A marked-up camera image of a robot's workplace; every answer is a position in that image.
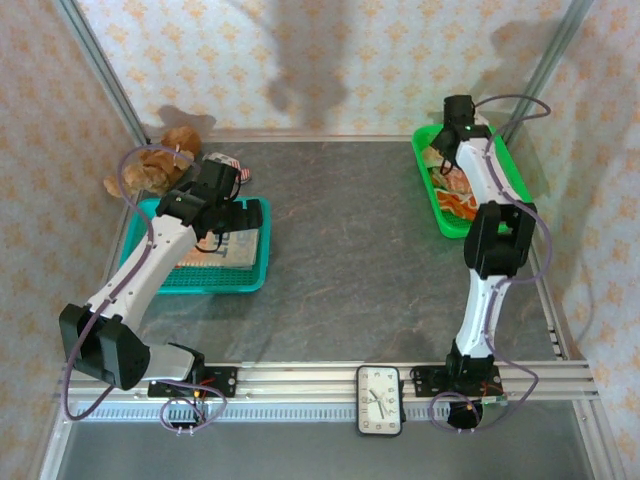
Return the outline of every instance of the patterned wallpaper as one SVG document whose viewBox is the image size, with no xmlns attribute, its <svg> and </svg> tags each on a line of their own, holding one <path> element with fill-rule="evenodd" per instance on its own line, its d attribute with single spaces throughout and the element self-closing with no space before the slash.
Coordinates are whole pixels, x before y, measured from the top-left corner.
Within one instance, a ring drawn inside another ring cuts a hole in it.
<svg viewBox="0 0 640 480">
<path fill-rule="evenodd" d="M 553 117 L 530 122 L 513 150 L 555 237 L 549 279 L 556 303 L 594 368 L 627 474 L 636 479 L 640 478 L 637 13 L 636 2 L 594 3 L 541 95 L 554 108 Z"/>
<path fill-rule="evenodd" d="M 79 3 L 154 137 L 409 134 L 452 92 L 521 91 L 570 0 Z"/>
<path fill-rule="evenodd" d="M 0 478 L 26 478 L 64 360 L 58 314 L 98 287 L 133 144 L 50 0 L 0 2 Z"/>
</svg>

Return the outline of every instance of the clock face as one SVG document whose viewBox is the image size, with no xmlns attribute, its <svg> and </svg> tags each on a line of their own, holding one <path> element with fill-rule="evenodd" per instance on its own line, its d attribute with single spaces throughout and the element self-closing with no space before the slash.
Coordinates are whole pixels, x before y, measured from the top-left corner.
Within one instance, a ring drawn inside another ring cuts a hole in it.
<svg viewBox="0 0 640 480">
<path fill-rule="evenodd" d="M 402 391 L 395 367 L 363 365 L 356 372 L 358 430 L 365 435 L 402 431 Z"/>
</svg>

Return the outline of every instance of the stuffed animal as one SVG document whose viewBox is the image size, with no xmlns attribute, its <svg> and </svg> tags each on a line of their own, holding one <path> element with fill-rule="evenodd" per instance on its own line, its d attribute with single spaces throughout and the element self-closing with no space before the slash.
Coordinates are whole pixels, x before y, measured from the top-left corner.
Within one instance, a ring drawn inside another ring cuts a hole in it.
<svg viewBox="0 0 640 480">
<path fill-rule="evenodd" d="M 172 128 L 162 137 L 161 145 L 193 160 L 202 148 L 198 132 L 188 126 Z M 139 163 L 127 165 L 122 172 L 122 180 L 128 195 L 146 190 L 156 195 L 164 195 L 182 177 L 189 167 L 185 159 L 164 150 L 143 150 Z M 107 192 L 121 197 L 115 175 L 103 181 Z"/>
</svg>

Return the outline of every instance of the green tray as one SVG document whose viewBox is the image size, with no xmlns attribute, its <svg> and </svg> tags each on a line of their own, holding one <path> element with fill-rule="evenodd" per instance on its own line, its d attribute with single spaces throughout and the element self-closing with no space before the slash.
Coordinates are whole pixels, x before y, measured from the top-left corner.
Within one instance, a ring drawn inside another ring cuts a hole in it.
<svg viewBox="0 0 640 480">
<path fill-rule="evenodd" d="M 256 197 L 239 197 L 246 201 Z M 264 198 L 257 197 L 262 207 L 262 227 L 258 236 L 256 263 L 250 270 L 220 267 L 179 267 L 174 268 L 164 281 L 158 294 L 212 294 L 212 293 L 251 293 L 264 284 L 269 263 L 269 244 L 271 240 L 271 208 Z M 143 200 L 138 205 L 142 211 L 153 218 L 160 202 L 157 198 Z M 138 214 L 134 214 L 122 248 L 120 266 L 129 258 L 147 228 Z"/>
<path fill-rule="evenodd" d="M 436 198 L 436 192 L 431 184 L 431 178 L 429 177 L 429 169 L 422 160 L 422 151 L 431 144 L 436 135 L 440 133 L 440 130 L 442 130 L 442 125 L 427 125 L 419 128 L 413 133 L 411 144 L 413 145 L 413 151 L 416 154 L 418 168 L 420 169 L 422 180 L 427 187 L 429 199 L 431 200 L 431 207 L 433 208 L 433 213 L 436 216 L 436 221 L 438 222 L 440 231 L 448 238 L 464 238 L 469 233 L 471 222 L 469 220 L 456 217 L 452 213 L 440 210 L 438 199 Z M 516 165 L 513 163 L 513 159 L 511 158 L 509 150 L 507 150 L 507 146 L 504 144 L 502 137 L 498 137 L 496 139 L 496 155 L 498 157 L 498 162 L 500 162 L 500 165 L 502 166 L 502 170 L 504 170 L 505 176 L 511 183 L 512 188 L 518 193 L 518 195 L 520 195 L 520 198 L 522 198 L 524 202 L 530 202 L 531 195 L 529 195 L 527 186 L 524 184 L 524 181 L 520 176 L 520 172 L 518 172 Z"/>
</svg>

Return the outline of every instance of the purple cable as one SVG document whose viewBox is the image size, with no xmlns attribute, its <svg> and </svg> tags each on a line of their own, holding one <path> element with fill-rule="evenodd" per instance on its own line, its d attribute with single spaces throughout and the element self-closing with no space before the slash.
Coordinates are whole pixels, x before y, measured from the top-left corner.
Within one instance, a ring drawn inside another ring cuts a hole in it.
<svg viewBox="0 0 640 480">
<path fill-rule="evenodd" d="M 75 343 L 75 345 L 71 349 L 71 352 L 69 353 L 69 359 L 67 360 L 67 365 L 66 365 L 65 370 L 64 370 L 64 378 L 63 378 L 63 382 L 62 382 L 62 395 L 60 396 L 60 403 L 62 404 L 62 411 L 64 413 L 64 416 L 68 420 L 71 420 L 71 421 L 79 421 L 79 420 L 87 418 L 89 415 L 91 415 L 93 413 L 93 411 L 96 408 L 98 408 L 98 406 L 107 397 L 107 395 L 109 395 L 109 393 L 111 393 L 111 391 L 114 388 L 113 386 L 107 387 L 105 389 L 105 391 L 102 392 L 102 394 L 100 394 L 100 396 L 97 398 L 97 400 L 87 410 L 82 412 L 80 415 L 73 415 L 70 412 L 70 410 L 69 410 L 69 385 L 71 383 L 71 373 L 73 372 L 73 366 L 76 363 L 76 359 L 78 358 L 78 355 L 80 354 L 80 348 L 82 347 L 82 345 L 84 344 L 85 340 L 87 339 L 87 336 L 89 335 L 89 332 L 91 331 L 91 329 L 93 328 L 95 323 L 98 321 L 98 318 L 100 318 L 100 314 L 102 312 L 104 312 L 104 310 L 107 308 L 107 306 L 109 306 L 109 303 L 111 303 L 113 301 L 113 299 L 118 295 L 118 293 L 120 293 L 120 291 L 122 291 L 122 289 L 127 285 L 127 283 L 129 283 L 129 281 L 134 277 L 134 275 L 136 273 L 138 273 L 138 271 L 140 270 L 140 268 L 142 267 L 144 262 L 147 260 L 147 257 L 151 253 L 151 249 L 153 247 L 154 233 L 153 233 L 153 225 L 151 224 L 151 220 L 140 209 L 140 207 L 138 207 L 138 205 L 136 205 L 136 202 L 133 200 L 133 198 L 131 198 L 131 197 L 129 197 L 127 195 L 126 189 L 124 187 L 124 182 L 123 182 L 123 179 L 122 179 L 122 172 L 124 170 L 124 164 L 126 163 L 126 161 L 129 159 L 129 157 L 131 155 L 133 155 L 134 153 L 140 152 L 142 150 L 163 150 L 165 152 L 172 153 L 172 154 L 176 155 L 177 157 L 182 158 L 183 160 L 186 160 L 189 164 L 193 165 L 197 169 L 200 168 L 200 166 L 195 164 L 195 163 L 193 163 L 193 160 L 190 159 L 189 157 L 187 157 L 185 155 L 182 155 L 181 153 L 176 152 L 175 150 L 172 150 L 171 148 L 168 148 L 168 147 L 165 147 L 165 146 L 162 146 L 162 145 L 142 145 L 140 147 L 136 147 L 136 148 L 130 150 L 129 152 L 127 152 L 120 159 L 120 162 L 118 163 L 117 173 L 116 173 L 116 180 L 118 181 L 118 188 L 120 189 L 120 193 L 122 194 L 122 198 L 127 203 L 127 205 L 129 205 L 138 215 L 140 215 L 140 218 L 142 218 L 142 220 L 146 224 L 146 226 L 147 226 L 147 245 L 146 245 L 144 251 L 142 252 L 142 255 L 140 256 L 140 258 L 138 259 L 136 264 L 131 269 L 131 271 L 127 275 L 125 275 L 125 277 L 122 279 L 122 281 L 118 285 L 116 285 L 114 287 L 114 289 L 109 293 L 108 297 L 105 298 L 104 301 L 100 304 L 100 306 L 98 306 L 98 308 L 96 308 L 95 312 L 93 312 L 93 314 L 89 318 L 89 321 L 87 322 L 85 327 L 82 329 L 82 332 L 80 332 L 80 335 L 78 336 L 78 341 Z"/>
<path fill-rule="evenodd" d="M 553 253 L 553 245 L 552 245 L 552 242 L 551 242 L 551 232 L 549 231 L 549 227 L 544 222 L 544 220 L 542 220 L 540 215 L 538 215 L 535 211 L 533 211 L 531 208 L 527 207 L 522 202 L 519 202 L 518 200 L 513 198 L 511 195 L 509 195 L 509 193 L 507 193 L 504 190 L 504 185 L 502 184 L 502 182 L 500 182 L 500 179 L 498 178 L 498 174 L 496 173 L 495 169 L 493 168 L 493 164 L 491 162 L 491 156 L 489 155 L 489 150 L 491 150 L 491 145 L 495 142 L 496 138 L 498 138 L 498 136 L 502 132 L 504 132 L 504 130 L 506 130 L 508 127 L 515 126 L 515 125 L 517 125 L 519 123 L 522 123 L 522 122 L 524 122 L 526 120 L 532 120 L 534 118 L 546 117 L 546 116 L 551 114 L 551 108 L 549 107 L 549 105 L 544 103 L 542 100 L 539 100 L 539 99 L 537 99 L 535 97 L 530 97 L 528 95 L 521 95 L 521 94 L 517 94 L 517 93 L 506 94 L 506 95 L 496 95 L 495 97 L 489 97 L 489 98 L 486 98 L 486 99 L 482 100 L 481 102 L 476 103 L 475 106 L 478 107 L 480 105 L 483 105 L 485 103 L 491 102 L 493 100 L 502 100 L 504 98 L 524 98 L 525 100 L 529 100 L 531 102 L 534 102 L 534 103 L 540 105 L 545 110 L 544 113 L 535 113 L 535 114 L 532 114 L 532 115 L 525 115 L 525 116 L 520 117 L 520 118 L 515 118 L 515 119 L 512 119 L 512 120 L 509 120 L 504 125 L 501 125 L 499 128 L 497 128 L 496 131 L 491 135 L 491 137 L 489 137 L 489 141 L 487 142 L 487 146 L 484 149 L 484 159 L 485 159 L 485 162 L 487 163 L 487 168 L 489 169 L 489 174 L 491 175 L 491 179 L 498 186 L 498 190 L 499 190 L 498 191 L 498 195 L 502 195 L 505 198 L 505 200 L 507 200 L 509 203 L 511 203 L 512 205 L 515 205 L 520 210 L 522 210 L 523 212 L 525 212 L 528 215 L 530 215 L 535 220 L 536 224 L 542 230 L 542 234 L 544 235 L 545 243 L 547 245 L 547 256 L 545 258 L 545 261 L 544 261 L 542 267 L 540 268 L 538 273 L 536 273 L 535 275 L 533 275 L 533 276 L 531 276 L 529 278 L 521 278 L 521 279 L 505 278 L 503 280 L 500 280 L 498 283 L 496 283 L 496 285 L 493 287 L 493 293 L 491 294 L 491 297 L 489 298 L 489 304 L 487 305 L 487 316 L 485 317 L 482 330 L 483 330 L 483 335 L 484 335 L 485 342 L 487 343 L 487 346 L 489 347 L 489 350 L 491 350 L 491 353 L 493 354 L 493 356 L 495 358 L 497 358 L 498 360 L 506 363 L 510 367 L 517 368 L 518 370 L 520 370 L 522 372 L 525 372 L 528 375 L 531 375 L 531 378 L 533 378 L 533 382 L 531 382 L 531 386 L 527 389 L 527 391 L 524 393 L 524 395 L 522 395 L 522 397 L 516 402 L 515 406 L 513 408 L 507 410 L 507 412 L 504 415 L 498 417 L 498 419 L 496 421 L 494 421 L 493 423 L 491 423 L 489 425 L 485 425 L 485 426 L 479 427 L 479 428 L 472 428 L 470 430 L 461 430 L 461 429 L 456 429 L 456 428 L 444 427 L 444 426 L 440 425 L 438 422 L 435 421 L 435 419 L 434 419 L 434 406 L 435 406 L 436 401 L 438 399 L 442 398 L 442 397 L 451 397 L 451 396 L 462 398 L 467 403 L 467 405 L 470 405 L 472 407 L 472 409 L 473 409 L 473 411 L 474 411 L 474 413 L 476 415 L 476 419 L 478 419 L 478 414 L 477 414 L 477 411 L 475 409 L 475 405 L 469 399 L 469 397 L 467 397 L 465 395 L 462 395 L 460 393 L 457 393 L 457 392 L 442 392 L 442 393 L 439 393 L 438 395 L 433 397 L 431 402 L 429 402 L 428 412 L 429 412 L 430 421 L 433 424 L 433 426 L 437 427 L 439 430 L 450 432 L 450 433 L 463 433 L 463 432 L 465 432 L 465 433 L 474 433 L 475 431 L 478 431 L 478 430 L 483 431 L 483 430 L 488 430 L 490 428 L 495 427 L 497 424 L 499 424 L 500 422 L 506 420 L 511 415 L 513 415 L 522 406 L 522 404 L 533 393 L 533 391 L 535 390 L 536 386 L 538 385 L 538 382 L 540 381 L 540 378 L 538 377 L 538 375 L 534 371 L 528 369 L 527 367 L 525 367 L 523 365 L 519 365 L 519 364 L 509 360 L 508 358 L 506 358 L 503 354 L 501 354 L 496 349 L 495 345 L 493 344 L 493 339 L 491 338 L 491 335 L 489 334 L 489 323 L 491 321 L 491 314 L 493 312 L 493 308 L 494 308 L 496 299 L 498 298 L 498 291 L 499 291 L 500 287 L 502 287 L 505 284 L 523 285 L 523 284 L 526 284 L 526 283 L 535 283 L 538 280 L 540 280 L 545 275 L 545 273 L 547 273 L 547 271 L 549 270 L 549 267 L 551 266 L 551 257 L 552 257 L 552 253 Z"/>
<path fill-rule="evenodd" d="M 227 408 L 227 403 L 228 403 L 227 402 L 227 398 L 217 388 L 209 387 L 207 385 L 194 385 L 194 384 L 186 383 L 186 382 L 177 382 L 175 380 L 162 380 L 162 383 L 173 385 L 174 387 L 192 388 L 194 390 L 205 390 L 205 391 L 207 391 L 209 393 L 213 393 L 214 395 L 217 395 L 218 397 L 220 397 L 222 399 L 222 403 L 220 404 L 220 407 L 218 407 L 218 410 L 216 410 L 215 414 L 211 415 L 208 419 L 206 419 L 201 424 L 196 425 L 195 427 L 189 427 L 189 432 L 191 433 L 191 435 L 196 433 L 198 430 L 202 430 L 203 428 L 209 426 L 212 422 L 214 422 L 217 418 L 219 418 L 220 415 L 222 415 L 222 413 Z M 165 402 L 165 404 L 162 405 L 162 407 L 160 407 L 160 423 L 162 424 L 162 426 L 165 429 L 169 430 L 170 432 L 176 432 L 178 435 L 180 435 L 180 433 L 182 432 L 183 429 L 181 427 L 173 427 L 173 426 L 171 426 L 164 419 L 164 412 L 167 410 L 167 408 L 172 403 L 176 403 L 176 402 L 182 402 L 182 403 L 186 403 L 187 405 L 189 405 L 189 407 L 194 411 L 194 413 L 201 420 L 204 419 L 205 415 L 204 415 L 204 412 L 201 412 L 200 410 L 198 410 L 198 407 L 196 406 L 195 402 L 192 402 L 191 400 L 189 400 L 187 398 L 177 397 L 177 398 L 170 398 L 169 400 L 167 400 L 167 402 Z"/>
</svg>

